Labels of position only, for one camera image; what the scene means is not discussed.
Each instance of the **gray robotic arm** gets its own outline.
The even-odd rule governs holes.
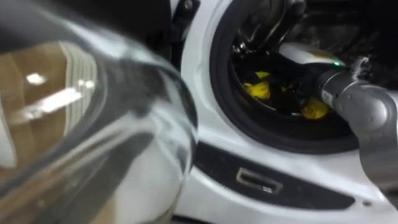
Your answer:
[[[317,84],[317,97],[358,138],[366,175],[383,192],[398,189],[398,93],[357,81],[348,72],[323,75]]]
[[[369,179],[386,195],[397,192],[398,93],[358,80],[336,57],[307,45],[282,44],[275,58],[274,64],[284,65],[285,77],[300,79],[306,94],[348,122]]]

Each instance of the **transparent glass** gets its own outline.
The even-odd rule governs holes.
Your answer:
[[[174,68],[47,1],[0,33],[0,223],[167,223],[197,142]]]

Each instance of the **black panel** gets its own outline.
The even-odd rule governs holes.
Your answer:
[[[354,198],[291,177],[268,167],[233,156],[204,143],[199,143],[194,164],[225,187],[258,201],[292,208],[311,210],[342,210],[354,203]],[[270,180],[274,187],[282,186],[273,194],[237,181],[240,169],[250,170]]]

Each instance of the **black rubber seal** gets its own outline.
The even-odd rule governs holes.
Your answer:
[[[331,154],[357,149],[356,137],[337,115],[316,121],[292,121],[244,106],[247,102],[242,102],[243,97],[230,81],[228,60],[235,34],[261,1],[268,0],[234,0],[215,32],[210,53],[210,79],[221,109],[244,134],[281,150]]]

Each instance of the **yellow cloth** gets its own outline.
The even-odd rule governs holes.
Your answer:
[[[270,75],[268,72],[256,72],[259,78],[264,78]],[[243,83],[244,89],[253,97],[268,100],[271,97],[269,90],[269,83],[260,82],[257,84]],[[286,87],[281,87],[282,91],[286,91]],[[301,110],[304,117],[308,119],[319,119],[324,117],[328,112],[328,106],[321,101],[311,98],[308,104]]]
[[[269,92],[269,83],[260,82],[257,84],[243,83],[245,90],[253,97],[262,100],[268,100],[271,93]]]
[[[301,110],[301,113],[308,119],[319,119],[328,112],[326,104],[311,98],[308,104]]]

